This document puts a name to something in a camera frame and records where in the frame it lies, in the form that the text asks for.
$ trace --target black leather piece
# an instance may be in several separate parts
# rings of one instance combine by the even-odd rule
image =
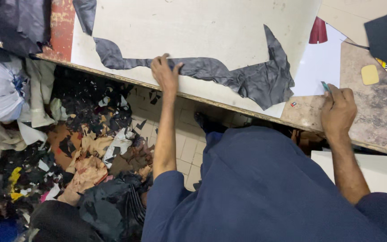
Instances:
[[[95,22],[96,0],[73,0],[74,9],[83,32],[92,35]]]
[[[51,0],[0,0],[0,42],[19,56],[42,52],[50,40]]]
[[[230,87],[242,97],[254,100],[263,110],[286,102],[293,95],[290,87],[295,82],[289,72],[290,64],[280,42],[264,25],[270,60],[265,63],[229,71],[214,58],[172,58],[168,64],[172,69],[183,62],[180,74],[202,80],[212,80]],[[137,66],[150,68],[152,59],[123,58],[119,47],[112,41],[94,37],[96,52],[103,65],[110,69],[127,70]]]

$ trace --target tiled floor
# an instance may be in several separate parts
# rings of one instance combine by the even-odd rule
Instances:
[[[136,86],[129,94],[126,101],[132,107],[132,127],[148,140],[149,146],[156,143],[156,129],[159,128],[159,118],[162,99],[155,105],[151,104],[155,95],[162,96],[161,92]],[[223,108],[196,102],[190,99],[177,97],[175,103],[175,132],[176,132],[176,158],[177,170],[185,177],[185,187],[194,191],[193,184],[201,179],[200,167],[202,164],[202,151],[206,146],[206,135],[194,120],[194,112],[201,111],[212,120],[223,123],[227,127],[243,126],[249,119],[239,113]],[[136,128],[138,123],[146,121],[143,128]]]

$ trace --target foot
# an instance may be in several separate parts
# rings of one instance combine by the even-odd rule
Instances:
[[[196,112],[193,118],[206,134],[211,132],[224,133],[228,129],[228,127],[222,124],[210,121],[207,116],[200,112]]]
[[[201,129],[204,129],[204,124],[209,121],[209,119],[203,113],[200,112],[196,112],[193,115],[193,118],[195,119],[196,123],[201,127]]]

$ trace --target yellow fabric scrap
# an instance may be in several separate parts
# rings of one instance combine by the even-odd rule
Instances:
[[[13,172],[11,173],[11,176],[8,178],[8,181],[11,183],[10,186],[11,186],[11,191],[10,191],[10,196],[11,196],[11,199],[13,201],[16,201],[18,198],[20,198],[21,196],[23,196],[22,194],[20,193],[17,193],[15,192],[14,190],[14,185],[16,185],[17,183],[17,180],[19,179],[20,177],[20,174],[19,172],[22,170],[21,167],[16,167]]]
[[[12,201],[16,201],[17,199],[19,199],[23,195],[20,193],[17,193],[17,192],[12,192],[12,193],[10,193],[10,196],[11,196]]]

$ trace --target scrap pile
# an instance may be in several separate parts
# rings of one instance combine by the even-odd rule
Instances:
[[[57,206],[86,221],[96,241],[141,240],[154,146],[130,126],[132,88],[56,68],[50,109],[57,124],[47,142],[0,158],[0,204],[28,228],[25,239],[60,236],[46,233],[53,217],[72,220],[49,208]]]

